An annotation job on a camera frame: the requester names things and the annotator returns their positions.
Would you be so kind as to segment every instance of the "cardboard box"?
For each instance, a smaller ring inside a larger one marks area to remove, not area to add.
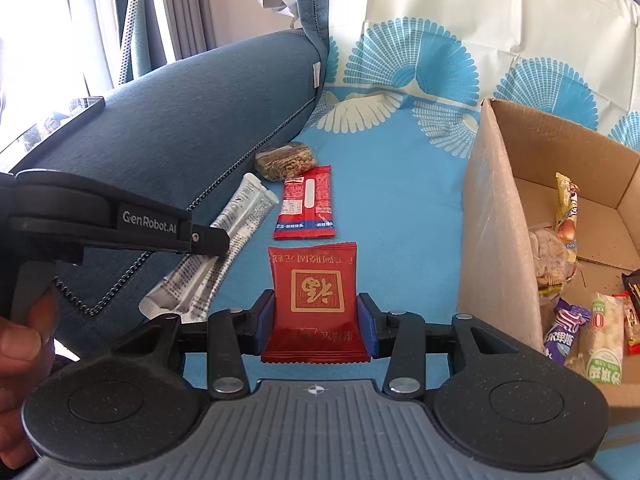
[[[563,297],[584,304],[589,291],[622,292],[621,273],[640,268],[639,164],[640,153],[578,124],[485,100],[463,185],[459,311],[542,350],[552,319],[541,316],[527,227],[554,223],[556,171],[580,188],[581,272]],[[625,356],[620,386],[598,387],[610,424],[627,424],[607,445],[640,441],[640,355]]]

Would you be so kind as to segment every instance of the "dark red snack package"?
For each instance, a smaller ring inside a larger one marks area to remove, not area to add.
[[[267,363],[363,363],[358,330],[356,244],[269,247],[275,290]]]
[[[318,166],[284,181],[275,240],[332,238],[331,166]]]

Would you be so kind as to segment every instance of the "purple snack wrapper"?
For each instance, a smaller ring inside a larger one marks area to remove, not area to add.
[[[562,298],[558,300],[554,310],[556,320],[545,335],[545,355],[563,365],[578,329],[590,322],[591,311],[578,305],[570,305]]]

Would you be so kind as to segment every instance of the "human hand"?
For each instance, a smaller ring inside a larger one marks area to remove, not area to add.
[[[17,469],[35,457],[20,409],[28,393],[51,372],[58,299],[48,290],[30,309],[26,325],[0,318],[0,459]]]

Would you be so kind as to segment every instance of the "gray ribbed panel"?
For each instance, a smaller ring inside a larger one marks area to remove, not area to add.
[[[539,474],[475,462],[440,437],[414,402],[371,381],[263,381],[245,399],[212,405],[180,446],[120,470],[41,459],[29,480],[602,480],[587,465]]]

